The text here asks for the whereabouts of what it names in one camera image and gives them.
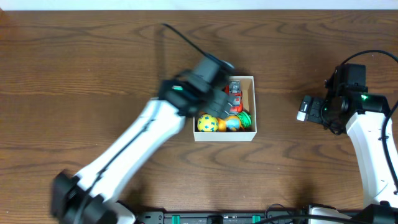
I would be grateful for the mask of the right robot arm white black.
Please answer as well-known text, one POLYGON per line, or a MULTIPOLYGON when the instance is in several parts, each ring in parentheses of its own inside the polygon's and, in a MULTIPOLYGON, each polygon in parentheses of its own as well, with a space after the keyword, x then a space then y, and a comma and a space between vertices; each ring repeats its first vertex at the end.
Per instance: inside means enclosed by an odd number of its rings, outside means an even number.
POLYGON ((297 119, 349 136, 364 193, 364 209, 352 220, 397 223, 397 150, 387 98, 370 94, 366 67, 352 63, 337 66, 325 88, 325 98, 304 96, 297 119))

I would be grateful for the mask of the red toy truck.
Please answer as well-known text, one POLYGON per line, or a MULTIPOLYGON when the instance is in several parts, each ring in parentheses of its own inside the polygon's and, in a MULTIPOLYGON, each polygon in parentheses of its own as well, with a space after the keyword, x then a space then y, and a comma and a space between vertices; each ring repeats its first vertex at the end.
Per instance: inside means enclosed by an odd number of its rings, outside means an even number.
POLYGON ((234 96, 232 107, 230 109, 231 114, 238 114, 243 111, 243 93, 241 90, 240 80, 230 80, 224 91, 231 96, 234 96))

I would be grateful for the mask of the green ribbed plastic wheel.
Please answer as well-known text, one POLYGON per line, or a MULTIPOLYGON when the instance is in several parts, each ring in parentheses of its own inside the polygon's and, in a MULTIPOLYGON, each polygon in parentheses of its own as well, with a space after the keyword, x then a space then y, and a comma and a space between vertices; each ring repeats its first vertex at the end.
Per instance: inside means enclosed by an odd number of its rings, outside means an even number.
POLYGON ((239 118, 241 125, 244 129, 248 129, 252 125, 252 120, 251 120, 251 115, 245 111, 242 111, 237 114, 237 117, 239 118))

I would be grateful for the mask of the orange duck toy blue hat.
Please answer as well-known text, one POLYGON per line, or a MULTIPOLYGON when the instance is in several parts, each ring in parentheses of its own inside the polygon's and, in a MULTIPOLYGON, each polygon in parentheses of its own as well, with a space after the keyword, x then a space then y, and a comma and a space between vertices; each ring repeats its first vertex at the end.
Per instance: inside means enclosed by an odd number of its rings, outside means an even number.
POLYGON ((217 121, 219 132, 236 132, 243 128, 241 120, 236 115, 229 115, 225 119, 218 118, 217 121))

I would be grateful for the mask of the yellow ball with blue letters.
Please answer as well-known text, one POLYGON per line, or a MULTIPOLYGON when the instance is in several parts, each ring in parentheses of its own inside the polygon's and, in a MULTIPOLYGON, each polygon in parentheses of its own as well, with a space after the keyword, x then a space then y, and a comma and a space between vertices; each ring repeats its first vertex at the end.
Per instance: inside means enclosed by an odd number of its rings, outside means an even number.
POLYGON ((218 120, 212 115, 203 114, 197 120, 197 128, 199 132, 217 132, 218 120))

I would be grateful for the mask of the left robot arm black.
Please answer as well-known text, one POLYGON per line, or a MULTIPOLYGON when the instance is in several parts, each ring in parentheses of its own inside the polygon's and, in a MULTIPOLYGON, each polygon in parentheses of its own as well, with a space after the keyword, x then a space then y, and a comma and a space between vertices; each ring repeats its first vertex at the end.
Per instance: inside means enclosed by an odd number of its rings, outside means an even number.
POLYGON ((134 174, 187 118, 200 111, 225 118, 232 99, 224 92, 234 67, 206 55, 193 70, 163 80, 130 127, 97 159, 70 177, 53 180, 50 214, 59 223, 135 223, 136 215, 119 202, 134 174))

